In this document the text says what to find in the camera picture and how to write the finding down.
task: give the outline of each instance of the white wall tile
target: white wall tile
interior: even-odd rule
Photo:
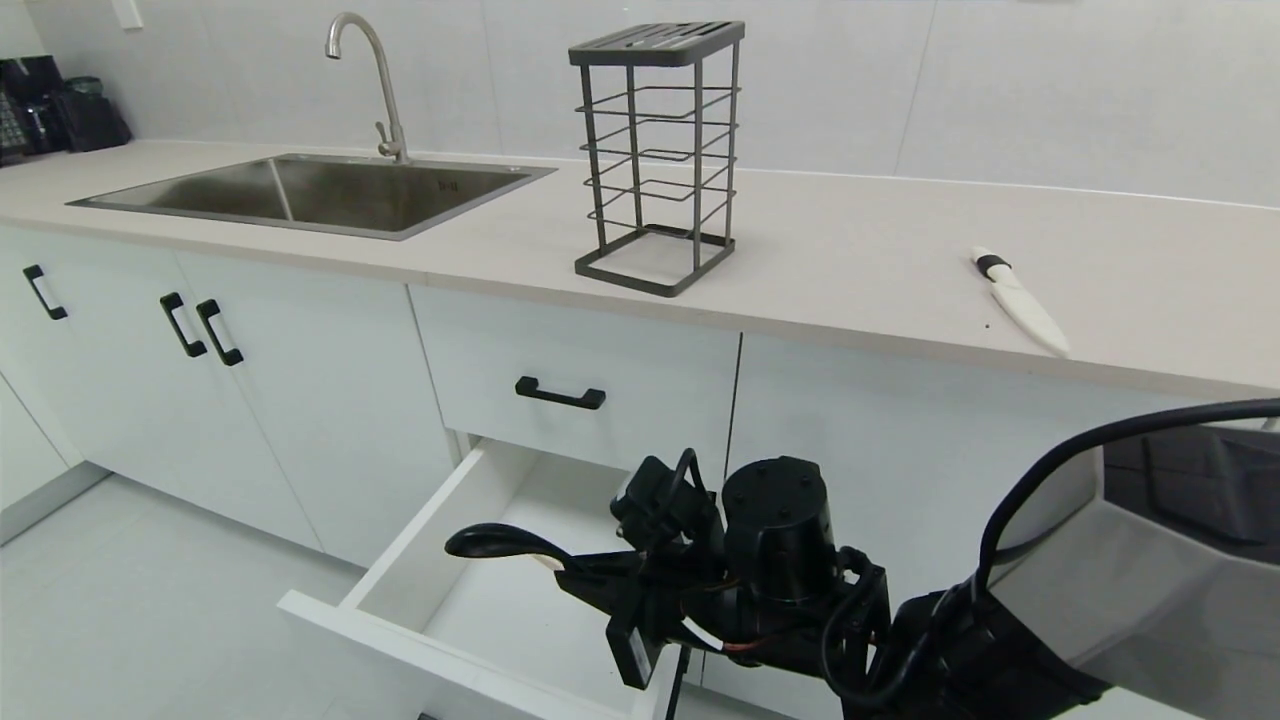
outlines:
[[[498,152],[484,13],[468,0],[198,0],[251,142],[374,147],[387,120],[358,28],[343,59],[324,55],[342,10],[364,15],[387,50],[411,151]]]
[[[1280,3],[940,3],[899,173],[1280,205]]]
[[[239,140],[227,85],[189,3],[138,0],[143,29],[123,31],[105,0],[29,5],[64,77],[97,76],[138,137]]]
[[[580,158],[579,69],[568,47],[644,22],[623,0],[484,0],[503,151]]]
[[[45,47],[27,6],[15,0],[0,0],[0,58],[24,58],[44,53]]]
[[[657,20],[741,19],[742,167],[892,174],[934,4],[658,0]]]

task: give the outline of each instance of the cabinet handle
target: cabinet handle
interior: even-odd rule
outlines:
[[[570,405],[572,407],[581,407],[584,410],[599,410],[604,405],[604,391],[588,388],[582,393],[582,397],[571,397],[568,395],[559,395],[556,392],[547,392],[538,389],[538,378],[530,378],[525,375],[516,382],[516,395],[521,397],[531,397],[534,400],[545,400],[547,402],[558,402],[561,405]]]
[[[169,324],[173,327],[173,334],[178,336],[178,342],[182,343],[182,348],[187,352],[187,357],[200,357],[201,355],[209,352],[205,343],[198,340],[196,342],[187,342],[187,336],[182,334],[182,328],[178,327],[178,318],[174,316],[174,311],[182,307],[180,295],[170,292],[160,299],[160,306],[164,307],[164,314],[169,316]]]
[[[40,265],[32,265],[29,268],[23,268],[22,274],[27,277],[27,284],[31,286],[31,292],[36,293],[40,299],[40,304],[45,307],[45,313],[49,313],[50,320],[61,320],[67,316],[67,309],[59,305],[58,307],[50,307],[49,301],[45,300],[45,293],[40,292],[36,287],[36,279],[45,277],[45,270]]]
[[[227,350],[223,347],[223,341],[219,340],[218,332],[214,331],[214,324],[209,322],[210,318],[221,313],[223,309],[218,306],[218,301],[209,299],[200,305],[196,305],[196,314],[200,315],[200,322],[205,325],[205,332],[209,333],[209,340],[214,341],[214,350],[218,351],[218,356],[223,359],[223,365],[230,368],[232,365],[239,365],[244,361],[244,354],[238,348],[233,347]]]

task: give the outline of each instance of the countertop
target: countertop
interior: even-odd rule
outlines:
[[[356,154],[147,141],[47,158],[0,170],[0,223],[1156,392],[1280,395],[1276,209],[739,170],[737,250],[667,300],[573,273],[595,246],[577,161],[421,155],[558,172],[403,242],[65,206],[283,152]],[[1002,313],[974,245],[1014,265],[1070,359]]]

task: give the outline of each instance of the wall outlet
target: wall outlet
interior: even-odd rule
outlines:
[[[115,19],[120,22],[122,29],[142,29],[142,15],[138,13],[138,4],[134,0],[111,0],[115,10]]]

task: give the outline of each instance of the faucet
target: faucet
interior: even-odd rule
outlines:
[[[338,17],[333,19],[333,24],[329,26],[329,41],[325,42],[324,54],[334,60],[342,59],[342,31],[349,24],[358,27],[364,31],[365,37],[369,38],[369,44],[374,47],[374,61],[378,63],[378,77],[383,82],[383,99],[387,100],[387,119],[392,124],[392,136],[388,140],[387,128],[383,127],[381,120],[374,123],[374,127],[378,128],[378,135],[383,138],[378,143],[378,152],[384,158],[394,155],[397,165],[408,165],[408,147],[404,145],[404,128],[399,124],[399,110],[396,109],[392,74],[387,69],[387,53],[383,51],[383,41],[374,32],[374,26],[369,24],[369,20],[356,13],[338,13]]]

